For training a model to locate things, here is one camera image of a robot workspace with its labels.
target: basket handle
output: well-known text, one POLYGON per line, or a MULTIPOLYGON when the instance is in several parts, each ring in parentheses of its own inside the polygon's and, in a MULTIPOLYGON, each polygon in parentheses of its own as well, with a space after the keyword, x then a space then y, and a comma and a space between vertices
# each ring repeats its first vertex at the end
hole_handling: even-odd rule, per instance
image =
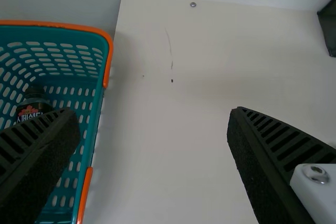
POLYGON ((86 173, 85 173, 83 190, 82 190, 82 193, 81 193, 81 196, 80 196, 80 202, 79 202, 76 224, 82 224, 83 223, 85 205, 86 205, 86 200, 88 199, 88 193, 89 193, 89 187, 90 187, 90 183, 91 183, 92 173, 93 173, 93 168, 88 167, 87 170, 86 170, 86 173))

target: dark object in corner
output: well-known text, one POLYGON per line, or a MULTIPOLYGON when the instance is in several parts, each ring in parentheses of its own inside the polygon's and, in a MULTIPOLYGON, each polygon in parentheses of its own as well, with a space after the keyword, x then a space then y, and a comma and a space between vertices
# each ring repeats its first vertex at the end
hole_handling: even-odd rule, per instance
POLYGON ((80 141, 74 111, 64 108, 0 132, 0 217, 32 224, 80 141))
POLYGON ((260 224, 313 224, 291 187, 302 163, 336 163, 336 150, 282 121, 238 107, 227 141, 260 224))
POLYGON ((336 0, 331 0, 317 15, 329 55, 336 57, 336 0))

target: black bottle cap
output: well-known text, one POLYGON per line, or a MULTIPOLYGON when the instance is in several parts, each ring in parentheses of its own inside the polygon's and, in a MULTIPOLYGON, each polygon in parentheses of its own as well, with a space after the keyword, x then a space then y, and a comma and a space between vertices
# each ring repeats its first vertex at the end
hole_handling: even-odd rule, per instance
POLYGON ((25 91, 26 98, 34 96, 44 97, 44 95, 45 95, 44 88, 41 85, 37 84, 31 84, 25 91))

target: metal screw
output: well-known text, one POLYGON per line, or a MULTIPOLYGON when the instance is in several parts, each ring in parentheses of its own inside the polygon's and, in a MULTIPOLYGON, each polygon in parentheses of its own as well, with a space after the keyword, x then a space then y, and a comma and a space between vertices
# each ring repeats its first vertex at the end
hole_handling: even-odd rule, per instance
POLYGON ((314 164, 304 165, 302 172, 307 178, 318 184, 327 184, 330 180, 329 174, 322 167, 314 164))
POLYGON ((311 166, 310 169, 312 169, 314 172, 317 172, 317 173, 323 173, 323 171, 317 166, 311 166))

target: scuff mark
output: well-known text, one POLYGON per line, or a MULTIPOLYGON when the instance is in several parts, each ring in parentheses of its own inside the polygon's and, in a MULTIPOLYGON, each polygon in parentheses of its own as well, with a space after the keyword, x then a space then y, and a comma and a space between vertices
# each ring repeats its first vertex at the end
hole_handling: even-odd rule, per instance
POLYGON ((167 38, 168 38, 168 42, 169 42, 169 52, 170 52, 170 55, 173 56, 173 55, 172 55, 172 45, 171 45, 171 43, 170 43, 169 33, 168 33, 168 31, 167 31, 167 28, 164 28, 164 30, 166 31, 167 38))

